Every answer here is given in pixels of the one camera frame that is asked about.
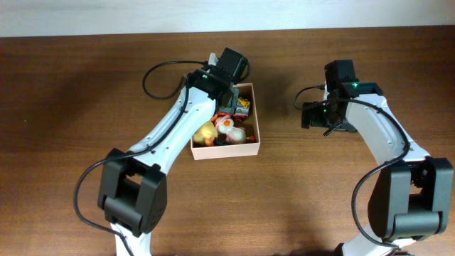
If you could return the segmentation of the red grey toy truck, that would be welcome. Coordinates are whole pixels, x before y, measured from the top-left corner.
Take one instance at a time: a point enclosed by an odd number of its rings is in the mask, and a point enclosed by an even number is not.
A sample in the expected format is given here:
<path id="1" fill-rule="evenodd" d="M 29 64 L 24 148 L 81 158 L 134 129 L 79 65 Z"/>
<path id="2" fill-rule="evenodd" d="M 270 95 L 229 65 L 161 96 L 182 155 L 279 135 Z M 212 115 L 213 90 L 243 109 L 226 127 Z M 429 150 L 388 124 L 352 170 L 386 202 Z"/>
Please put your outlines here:
<path id="1" fill-rule="evenodd" d="M 219 117 L 228 116 L 235 122 L 242 123 L 250 116 L 251 102 L 248 99 L 239 97 L 234 107 L 228 108 L 227 110 L 217 111 Z"/>

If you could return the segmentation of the pink hat rubber duck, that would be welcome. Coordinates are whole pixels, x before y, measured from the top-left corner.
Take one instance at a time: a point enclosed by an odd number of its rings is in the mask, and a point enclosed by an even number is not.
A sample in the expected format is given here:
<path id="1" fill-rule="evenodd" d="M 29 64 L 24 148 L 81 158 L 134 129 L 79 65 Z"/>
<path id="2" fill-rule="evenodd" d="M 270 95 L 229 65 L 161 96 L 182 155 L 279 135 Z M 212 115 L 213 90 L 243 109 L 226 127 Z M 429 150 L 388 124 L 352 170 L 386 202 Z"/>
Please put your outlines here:
<path id="1" fill-rule="evenodd" d="M 256 137 L 247 136 L 243 127 L 236 127 L 235 122 L 228 116 L 219 117 L 215 120 L 215 128 L 218 133 L 225 135 L 228 144 L 244 144 L 256 142 Z"/>

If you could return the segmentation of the yellow plush duck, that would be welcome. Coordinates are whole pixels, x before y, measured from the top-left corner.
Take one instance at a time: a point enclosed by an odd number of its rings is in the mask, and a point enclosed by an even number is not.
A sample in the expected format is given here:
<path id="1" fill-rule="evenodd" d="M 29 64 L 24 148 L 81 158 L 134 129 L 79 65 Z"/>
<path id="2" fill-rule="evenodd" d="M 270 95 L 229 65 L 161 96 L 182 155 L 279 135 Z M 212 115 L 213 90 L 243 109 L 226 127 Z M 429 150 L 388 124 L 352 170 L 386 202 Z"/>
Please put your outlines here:
<path id="1" fill-rule="evenodd" d="M 218 138 L 218 132 L 214 122 L 218 118 L 215 114 L 209 121 L 204 123 L 192 136 L 193 143 L 200 146 L 215 146 L 215 140 Z"/>

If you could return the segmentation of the black round cap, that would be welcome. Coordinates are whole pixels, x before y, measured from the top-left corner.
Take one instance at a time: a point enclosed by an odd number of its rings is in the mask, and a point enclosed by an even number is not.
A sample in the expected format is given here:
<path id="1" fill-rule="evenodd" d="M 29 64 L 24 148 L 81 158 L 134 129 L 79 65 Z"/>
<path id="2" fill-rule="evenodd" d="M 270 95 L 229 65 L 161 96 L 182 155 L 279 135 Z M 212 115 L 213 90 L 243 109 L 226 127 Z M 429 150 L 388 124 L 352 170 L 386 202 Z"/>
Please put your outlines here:
<path id="1" fill-rule="evenodd" d="M 230 144 L 226 141 L 222 141 L 222 140 L 219 140 L 219 139 L 214 139 L 214 145 L 215 146 L 229 146 Z"/>

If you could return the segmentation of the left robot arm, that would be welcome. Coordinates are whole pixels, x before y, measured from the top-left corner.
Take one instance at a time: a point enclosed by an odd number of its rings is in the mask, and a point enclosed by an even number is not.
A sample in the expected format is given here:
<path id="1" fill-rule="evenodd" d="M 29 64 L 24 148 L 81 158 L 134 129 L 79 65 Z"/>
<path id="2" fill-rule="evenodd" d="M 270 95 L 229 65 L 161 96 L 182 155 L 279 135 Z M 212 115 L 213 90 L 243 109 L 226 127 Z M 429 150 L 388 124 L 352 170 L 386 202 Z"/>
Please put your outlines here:
<path id="1" fill-rule="evenodd" d="M 116 235 L 118 255 L 150 255 L 151 231 L 166 210 L 169 169 L 215 111 L 234 102 L 234 86 L 249 72 L 246 57 L 231 48 L 212 54 L 181 78 L 178 99 L 148 135 L 126 152 L 108 153 L 97 204 Z"/>

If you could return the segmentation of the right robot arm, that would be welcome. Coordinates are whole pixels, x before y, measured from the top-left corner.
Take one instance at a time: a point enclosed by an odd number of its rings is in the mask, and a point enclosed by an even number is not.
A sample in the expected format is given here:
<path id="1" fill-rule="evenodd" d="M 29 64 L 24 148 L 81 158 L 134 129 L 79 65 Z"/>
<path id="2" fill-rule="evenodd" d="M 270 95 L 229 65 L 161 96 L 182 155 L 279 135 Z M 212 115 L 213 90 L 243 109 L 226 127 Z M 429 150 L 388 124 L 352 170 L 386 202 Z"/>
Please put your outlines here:
<path id="1" fill-rule="evenodd" d="M 351 212 L 359 230 L 335 255 L 396 255 L 403 247 L 446 230 L 454 168 L 406 133 L 375 82 L 361 82 L 352 60 L 324 67 L 320 102 L 301 106 L 301 125 L 359 133 L 377 162 L 355 185 Z"/>

